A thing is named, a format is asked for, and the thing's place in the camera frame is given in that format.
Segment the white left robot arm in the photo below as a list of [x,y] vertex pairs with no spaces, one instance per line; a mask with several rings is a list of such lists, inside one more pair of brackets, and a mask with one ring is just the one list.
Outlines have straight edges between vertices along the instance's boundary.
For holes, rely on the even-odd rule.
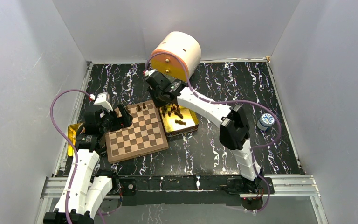
[[120,113],[93,105],[86,110],[85,122],[76,131],[73,161],[69,177],[59,202],[52,212],[44,215],[45,224],[92,224],[103,198],[120,190],[121,182],[111,171],[99,171],[96,179],[92,174],[101,154],[101,138],[108,132],[132,125],[129,109],[118,105]]

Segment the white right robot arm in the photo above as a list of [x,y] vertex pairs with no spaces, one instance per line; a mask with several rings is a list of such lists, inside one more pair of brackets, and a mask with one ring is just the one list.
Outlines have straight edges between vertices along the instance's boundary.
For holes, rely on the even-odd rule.
[[144,72],[145,81],[149,85],[148,92],[156,107],[164,107],[170,103],[190,109],[208,119],[219,129],[219,141],[227,149],[232,150],[244,180],[244,188],[249,193],[256,193],[262,188],[260,166],[251,155],[249,124],[240,105],[230,107],[218,103],[206,96],[191,90],[179,79],[168,79],[157,70]]

